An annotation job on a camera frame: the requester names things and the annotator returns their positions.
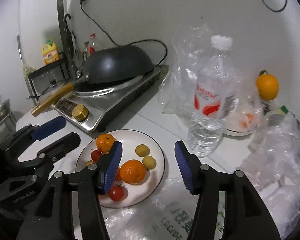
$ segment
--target yellow bottle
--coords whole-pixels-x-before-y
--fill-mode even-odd
[[[60,59],[57,45],[53,39],[48,40],[46,45],[42,47],[42,55],[46,65]]]

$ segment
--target plate rim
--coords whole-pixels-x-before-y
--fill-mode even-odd
[[[163,150],[162,150],[162,148],[160,147],[159,143],[158,143],[155,139],[153,139],[150,135],[148,135],[148,134],[146,134],[146,133],[144,133],[144,132],[141,132],[141,131],[133,130],[133,129],[118,129],[118,130],[112,130],[112,131],[109,131],[109,132],[106,132],[106,133],[111,133],[111,132],[116,132],[116,131],[134,131],[134,132],[142,133],[142,134],[144,134],[144,135],[150,137],[150,138],[158,145],[158,147],[160,148],[161,153],[162,153],[162,156],[163,156],[163,173],[162,173],[162,176],[161,176],[161,178],[160,178],[160,181],[159,181],[158,185],[157,185],[157,186],[155,187],[155,189],[152,191],[152,193],[155,192],[155,190],[159,187],[160,183],[162,182],[162,179],[163,179],[163,176],[164,176],[164,172],[165,172],[165,170],[166,170],[166,158],[165,158],[165,156],[164,156]],[[75,170],[77,170],[78,161],[79,161],[79,158],[80,158],[82,152],[83,152],[84,149],[85,149],[92,141],[94,141],[96,138],[92,139],[92,140],[91,140],[91,141],[90,141],[90,142],[82,149],[80,155],[78,156],[77,162],[76,162],[76,164],[75,164]],[[141,203],[142,201],[146,200],[148,197],[150,197],[150,196],[152,195],[152,193],[151,193],[149,196],[147,196],[146,198],[144,198],[143,200],[140,200],[139,202],[137,202],[137,203],[135,203],[135,204],[133,204],[133,205],[131,205],[131,206],[127,206],[127,207],[106,207],[106,206],[101,205],[101,203],[100,203],[100,206],[102,206],[102,207],[104,207],[104,208],[113,208],[113,209],[122,209],[122,208],[133,207],[133,206],[135,206],[135,205]]]

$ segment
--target plate of fruit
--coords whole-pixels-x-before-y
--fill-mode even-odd
[[[158,143],[135,130],[116,130],[100,134],[81,152],[76,172],[107,154],[114,141],[122,143],[122,158],[114,184],[107,195],[99,195],[101,206],[125,208],[147,197],[159,185],[164,173],[164,156]]]

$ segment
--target wooden handle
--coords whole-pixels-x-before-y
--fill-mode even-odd
[[[49,106],[58,102],[60,98],[68,94],[74,90],[74,85],[72,83],[68,83],[61,87],[55,94],[49,96],[43,103],[37,105],[34,109],[32,109],[31,113],[34,117],[37,117],[41,114],[44,110],[46,110]]]

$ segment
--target white bottle cap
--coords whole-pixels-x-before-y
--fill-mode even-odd
[[[220,50],[230,50],[233,44],[233,39],[230,37],[213,35],[211,37],[212,47]]]

